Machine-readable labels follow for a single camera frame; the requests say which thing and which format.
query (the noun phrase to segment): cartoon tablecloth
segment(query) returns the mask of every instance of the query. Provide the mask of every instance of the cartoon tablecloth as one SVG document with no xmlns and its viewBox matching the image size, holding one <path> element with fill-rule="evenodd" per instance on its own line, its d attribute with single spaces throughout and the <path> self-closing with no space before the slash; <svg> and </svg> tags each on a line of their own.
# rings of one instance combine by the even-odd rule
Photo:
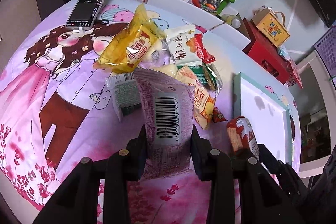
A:
<svg viewBox="0 0 336 224">
<path fill-rule="evenodd" d="M 137 137 L 144 123 L 140 109 L 119 122 L 105 87 L 104 79 L 110 73 L 92 68 L 106 43 L 130 22 L 139 3 L 106 0 L 98 19 L 109 24 L 98 20 L 94 29 L 78 33 L 64 27 L 76 2 L 70 1 L 43 20 L 0 77 L 0 167 L 21 196 L 39 210 L 82 157 L 93 161 L 109 157 Z M 146 9 L 162 29 L 187 23 L 168 11 L 149 5 Z M 293 96 L 228 41 L 209 31 L 203 35 L 224 83 L 216 106 L 227 119 L 232 118 L 234 74 L 244 72 L 265 86 L 290 109 L 295 124 L 292 166 L 298 172 L 301 136 Z M 229 151 L 225 122 L 212 123 L 208 130 L 196 126 L 213 147 Z M 132 223 L 204 224 L 210 187 L 210 182 L 199 181 L 193 170 L 129 183 Z M 237 183 L 235 191 L 236 222 L 240 223 Z M 99 195 L 98 223 L 104 209 L 104 182 Z"/>
</svg>

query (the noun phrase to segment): pink snack package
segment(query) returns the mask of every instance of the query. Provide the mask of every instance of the pink snack package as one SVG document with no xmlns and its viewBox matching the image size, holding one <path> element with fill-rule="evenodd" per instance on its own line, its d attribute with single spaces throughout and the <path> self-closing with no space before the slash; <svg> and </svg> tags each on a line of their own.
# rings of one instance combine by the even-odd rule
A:
<svg viewBox="0 0 336 224">
<path fill-rule="evenodd" d="M 164 73 L 137 68 L 134 77 L 145 117 L 147 153 L 142 178 L 170 176 L 189 168 L 195 87 Z"/>
</svg>

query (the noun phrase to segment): purple plastic basket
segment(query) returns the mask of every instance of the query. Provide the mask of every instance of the purple plastic basket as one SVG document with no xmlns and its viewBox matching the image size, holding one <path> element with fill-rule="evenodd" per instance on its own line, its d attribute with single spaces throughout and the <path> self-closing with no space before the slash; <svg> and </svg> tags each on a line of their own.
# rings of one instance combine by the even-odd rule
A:
<svg viewBox="0 0 336 224">
<path fill-rule="evenodd" d="M 336 26 L 332 26 L 314 47 L 330 75 L 336 75 Z"/>
</svg>

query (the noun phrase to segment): yellow snack bag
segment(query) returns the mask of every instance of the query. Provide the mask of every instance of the yellow snack bag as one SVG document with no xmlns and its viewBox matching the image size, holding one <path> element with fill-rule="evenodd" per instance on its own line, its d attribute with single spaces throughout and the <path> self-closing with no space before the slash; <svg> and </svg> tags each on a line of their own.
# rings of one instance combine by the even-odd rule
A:
<svg viewBox="0 0 336 224">
<path fill-rule="evenodd" d="M 165 37 L 148 18 L 145 6 L 140 4 L 128 27 L 112 39 L 93 67 L 108 68 L 115 73 L 132 72 L 152 44 Z"/>
<path fill-rule="evenodd" d="M 175 78 L 182 83 L 195 86 L 194 118 L 203 129 L 206 129 L 211 122 L 216 99 L 210 96 L 209 92 L 188 66 L 179 69 Z"/>
</svg>

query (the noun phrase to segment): red box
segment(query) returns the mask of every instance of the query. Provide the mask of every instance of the red box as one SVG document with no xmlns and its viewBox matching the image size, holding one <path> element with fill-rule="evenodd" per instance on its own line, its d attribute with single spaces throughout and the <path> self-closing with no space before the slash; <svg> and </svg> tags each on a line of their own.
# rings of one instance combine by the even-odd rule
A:
<svg viewBox="0 0 336 224">
<path fill-rule="evenodd" d="M 275 47 L 253 23 L 246 18 L 243 19 L 243 23 L 251 40 L 251 43 L 243 49 L 243 52 L 278 79 L 279 82 L 285 84 L 289 79 L 285 60 L 278 55 Z"/>
</svg>

